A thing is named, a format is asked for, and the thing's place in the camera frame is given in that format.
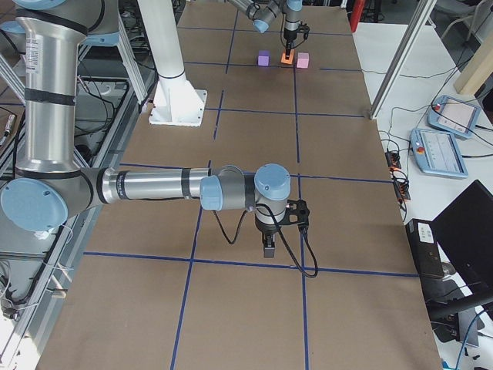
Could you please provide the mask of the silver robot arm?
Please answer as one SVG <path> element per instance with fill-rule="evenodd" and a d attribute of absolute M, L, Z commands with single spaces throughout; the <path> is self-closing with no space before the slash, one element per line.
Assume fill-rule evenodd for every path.
<path fill-rule="evenodd" d="M 285 48 L 283 63 L 293 58 L 294 50 L 309 36 L 310 27 L 300 20 L 303 2 L 301 0 L 268 1 L 261 5 L 257 1 L 231 0 L 230 4 L 241 11 L 259 33 L 265 33 L 279 15 L 283 16 L 283 36 L 281 43 Z"/>
<path fill-rule="evenodd" d="M 81 46 L 112 47 L 126 37 L 116 1 L 19 1 L 14 30 L 25 34 L 25 150 L 1 209 L 17 227 L 51 230 L 70 217 L 118 200 L 197 199 L 206 210 L 254 212 L 264 257 L 289 220 L 290 180 L 278 164 L 246 175 L 234 166 L 135 172 L 84 168 L 74 151 L 100 144 L 116 107 L 103 99 L 103 118 L 78 122 L 75 105 Z"/>

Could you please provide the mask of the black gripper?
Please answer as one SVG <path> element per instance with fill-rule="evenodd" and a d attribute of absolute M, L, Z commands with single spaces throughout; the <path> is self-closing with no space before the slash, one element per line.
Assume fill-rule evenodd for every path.
<path fill-rule="evenodd" d="M 293 50 L 290 47 L 294 46 L 294 42 L 297 38 L 297 28 L 295 29 L 284 28 L 283 38 L 286 46 L 284 56 L 286 59 L 291 59 L 293 57 Z"/>
<path fill-rule="evenodd" d="M 257 229 L 261 232 L 263 242 L 263 257 L 274 258 L 275 257 L 275 235 L 279 232 L 280 227 L 276 224 L 265 224 L 260 220 L 255 220 Z"/>

